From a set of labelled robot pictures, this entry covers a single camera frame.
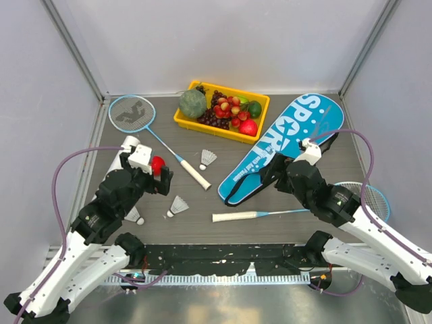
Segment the aluminium frame post right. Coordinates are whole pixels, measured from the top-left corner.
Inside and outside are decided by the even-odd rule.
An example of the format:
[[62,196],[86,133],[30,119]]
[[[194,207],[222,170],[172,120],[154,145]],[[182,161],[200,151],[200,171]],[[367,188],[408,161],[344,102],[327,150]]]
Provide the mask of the aluminium frame post right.
[[377,42],[378,38],[380,37],[381,33],[383,32],[386,24],[391,19],[392,15],[394,14],[395,10],[400,4],[400,0],[387,0],[385,2],[385,5],[383,6],[383,9],[381,10],[381,13],[379,14],[376,22],[373,24],[373,27],[371,31],[369,32],[368,37],[366,38],[366,41],[364,42],[360,52],[356,56],[356,59],[354,60],[354,63],[344,81],[342,84],[342,87],[340,88],[338,94],[341,100],[344,99],[346,96],[346,93],[348,92],[349,87],[351,86],[352,82],[354,81],[355,77],[357,76],[358,72],[360,71],[362,65],[364,64],[365,60],[369,56],[370,52],[372,51],[373,47],[375,46],[375,43]]

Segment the white shuttlecock tube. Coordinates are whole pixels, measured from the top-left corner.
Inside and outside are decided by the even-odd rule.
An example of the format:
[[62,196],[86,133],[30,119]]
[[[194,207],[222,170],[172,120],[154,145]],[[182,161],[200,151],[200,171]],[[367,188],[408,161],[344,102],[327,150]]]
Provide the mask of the white shuttlecock tube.
[[106,172],[103,180],[105,180],[106,176],[111,172],[114,171],[116,169],[121,169],[122,165],[121,165],[121,161],[120,161],[120,155],[122,153],[131,153],[132,147],[133,146],[137,146],[138,144],[140,144],[139,139],[137,139],[136,137],[133,136],[126,136],[125,140],[123,141],[123,143],[121,144],[121,149],[118,150],[118,152],[116,153],[116,156],[114,157],[108,171]]

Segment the red tomato ball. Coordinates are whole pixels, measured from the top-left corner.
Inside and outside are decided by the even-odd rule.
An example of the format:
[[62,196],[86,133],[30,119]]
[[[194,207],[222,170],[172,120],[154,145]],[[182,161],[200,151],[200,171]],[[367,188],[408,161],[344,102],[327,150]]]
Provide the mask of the red tomato ball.
[[161,175],[161,168],[165,167],[165,161],[160,156],[154,156],[151,161],[151,168],[153,171],[154,176],[160,176]]

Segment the red apple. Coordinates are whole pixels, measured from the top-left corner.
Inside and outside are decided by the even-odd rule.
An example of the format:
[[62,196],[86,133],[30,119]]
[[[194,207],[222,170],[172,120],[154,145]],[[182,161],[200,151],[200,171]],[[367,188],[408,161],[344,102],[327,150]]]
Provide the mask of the red apple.
[[238,131],[243,135],[255,137],[258,132],[258,126],[253,119],[246,119],[240,123]]

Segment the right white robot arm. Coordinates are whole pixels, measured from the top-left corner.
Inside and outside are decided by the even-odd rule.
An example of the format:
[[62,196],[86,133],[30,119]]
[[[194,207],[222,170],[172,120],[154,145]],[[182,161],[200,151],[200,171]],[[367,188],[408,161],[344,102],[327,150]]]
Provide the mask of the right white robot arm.
[[319,220],[347,232],[373,249],[342,251],[333,237],[305,250],[306,260],[349,267],[381,283],[414,311],[431,312],[431,253],[420,248],[380,217],[365,200],[349,189],[328,184],[316,164],[321,153],[301,153],[292,159],[280,153],[259,171],[262,184],[274,183],[280,192],[292,194]]

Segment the dark purple grape bunch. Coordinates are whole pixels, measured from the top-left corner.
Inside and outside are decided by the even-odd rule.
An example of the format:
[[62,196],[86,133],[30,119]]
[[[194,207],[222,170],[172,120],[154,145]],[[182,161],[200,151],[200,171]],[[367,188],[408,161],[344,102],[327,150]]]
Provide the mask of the dark purple grape bunch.
[[227,96],[218,90],[214,90],[211,100],[210,107],[196,119],[199,124],[211,126],[214,128],[220,128],[222,130],[230,129],[231,115],[230,112],[219,109],[219,99],[226,99]]

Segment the green lime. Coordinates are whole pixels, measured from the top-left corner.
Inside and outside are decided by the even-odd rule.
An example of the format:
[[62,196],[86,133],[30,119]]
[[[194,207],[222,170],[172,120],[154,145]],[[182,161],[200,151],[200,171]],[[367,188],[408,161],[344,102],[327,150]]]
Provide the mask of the green lime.
[[258,118],[262,113],[262,106],[257,101],[251,101],[248,104],[248,112],[253,119]]

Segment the blue racket top left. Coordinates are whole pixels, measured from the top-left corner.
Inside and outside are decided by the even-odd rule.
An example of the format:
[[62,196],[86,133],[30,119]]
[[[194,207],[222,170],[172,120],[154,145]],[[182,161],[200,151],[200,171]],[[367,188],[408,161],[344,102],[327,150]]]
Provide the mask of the blue racket top left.
[[187,160],[173,151],[150,128],[156,118],[155,106],[146,98],[127,94],[115,99],[108,108],[112,125],[125,134],[135,134],[143,130],[150,132],[179,162],[179,164],[207,191],[211,183],[204,179]]

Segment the white shuttlecock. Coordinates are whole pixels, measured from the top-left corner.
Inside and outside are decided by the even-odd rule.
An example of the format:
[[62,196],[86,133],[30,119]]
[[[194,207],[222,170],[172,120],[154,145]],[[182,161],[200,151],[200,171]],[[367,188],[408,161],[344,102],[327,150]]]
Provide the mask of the white shuttlecock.
[[131,221],[137,225],[143,225],[144,219],[140,216],[136,207],[133,207],[130,212],[124,217],[126,221]]
[[204,171],[212,162],[217,159],[217,155],[207,149],[203,149],[200,158],[199,169]]
[[178,213],[186,211],[187,209],[189,209],[187,202],[180,196],[176,196],[167,211],[167,216],[171,218]]

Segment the aluminium frame post left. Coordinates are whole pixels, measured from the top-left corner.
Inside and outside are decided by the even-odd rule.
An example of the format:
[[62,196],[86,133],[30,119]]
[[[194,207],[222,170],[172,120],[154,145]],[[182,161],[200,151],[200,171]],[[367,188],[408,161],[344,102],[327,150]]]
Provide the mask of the aluminium frame post left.
[[107,91],[102,90],[101,82],[98,82],[95,78],[95,73],[89,66],[89,60],[83,55],[82,50],[84,46],[78,45],[78,36],[74,36],[74,33],[71,29],[71,24],[68,24],[65,20],[65,14],[61,14],[59,7],[54,1],[41,1],[41,4],[53,22],[63,43],[70,52],[73,60],[77,64],[98,102],[104,103],[105,99],[110,97],[110,95]]

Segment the blue racket cover bag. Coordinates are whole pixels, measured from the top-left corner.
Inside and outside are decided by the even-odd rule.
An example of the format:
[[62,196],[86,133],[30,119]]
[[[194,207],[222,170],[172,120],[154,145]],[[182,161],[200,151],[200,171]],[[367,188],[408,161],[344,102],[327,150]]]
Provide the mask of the blue racket cover bag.
[[276,154],[294,160],[300,154],[299,142],[339,130],[344,120],[342,108],[329,97],[309,93],[294,99],[219,185],[221,200],[236,207],[259,193],[277,179],[266,175]]

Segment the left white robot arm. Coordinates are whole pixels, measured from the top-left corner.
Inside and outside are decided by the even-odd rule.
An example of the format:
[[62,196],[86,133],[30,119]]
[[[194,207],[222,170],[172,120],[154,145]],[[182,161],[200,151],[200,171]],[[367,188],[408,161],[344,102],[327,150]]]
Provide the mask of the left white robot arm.
[[49,265],[22,292],[4,301],[16,316],[15,323],[66,323],[77,306],[111,274],[146,260],[146,248],[134,235],[117,237],[106,253],[87,268],[83,264],[121,226],[144,193],[168,195],[172,171],[162,167],[153,175],[152,150],[141,144],[123,150],[119,169],[110,171],[99,184],[95,199],[82,207],[63,244]]

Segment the red cherry bunch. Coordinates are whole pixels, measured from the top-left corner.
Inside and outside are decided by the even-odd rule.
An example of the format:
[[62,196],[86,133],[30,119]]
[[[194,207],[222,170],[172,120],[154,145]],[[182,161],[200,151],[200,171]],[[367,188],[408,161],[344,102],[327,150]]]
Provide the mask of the red cherry bunch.
[[239,96],[227,97],[226,99],[219,99],[219,109],[224,112],[228,111],[231,115],[230,128],[239,128],[239,125],[244,120],[248,119],[250,114],[248,112],[248,104],[250,101],[242,99]]

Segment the blue racket bottom right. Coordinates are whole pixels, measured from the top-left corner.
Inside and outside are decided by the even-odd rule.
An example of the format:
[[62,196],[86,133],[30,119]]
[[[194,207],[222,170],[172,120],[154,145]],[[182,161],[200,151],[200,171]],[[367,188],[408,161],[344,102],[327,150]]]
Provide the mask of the blue racket bottom right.
[[[342,186],[351,190],[353,193],[360,196],[361,186],[360,182],[338,182],[337,186]],[[374,214],[379,216],[384,222],[387,222],[390,216],[390,207],[386,197],[381,191],[373,186],[366,185],[365,190],[365,200],[366,204],[372,209]],[[212,222],[222,222],[222,221],[235,221],[243,219],[256,219],[260,217],[266,217],[269,215],[283,215],[292,213],[303,213],[308,212],[308,209],[293,209],[285,211],[244,211],[237,213],[214,213],[212,214]]]

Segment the blue racket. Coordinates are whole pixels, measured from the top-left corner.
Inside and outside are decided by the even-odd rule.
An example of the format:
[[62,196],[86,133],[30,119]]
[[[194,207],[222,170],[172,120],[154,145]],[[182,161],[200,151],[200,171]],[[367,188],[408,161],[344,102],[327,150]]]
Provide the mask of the blue racket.
[[[337,186],[342,186],[351,190],[353,193],[360,196],[361,186],[360,182],[338,182]],[[381,191],[373,186],[366,185],[365,190],[365,200],[366,204],[372,209],[374,214],[379,216],[384,222],[387,222],[390,216],[390,207],[386,197]],[[244,211],[237,213],[214,213],[212,214],[212,222],[222,222],[222,221],[235,221],[243,219],[256,219],[260,217],[266,217],[269,215],[283,215],[292,213],[303,213],[308,212],[308,209],[293,209],[285,211]]]
[[108,108],[112,125],[125,134],[135,134],[143,130],[150,132],[179,162],[179,164],[207,191],[211,183],[204,179],[187,160],[173,151],[150,128],[156,118],[155,106],[146,98],[127,94],[115,99]]

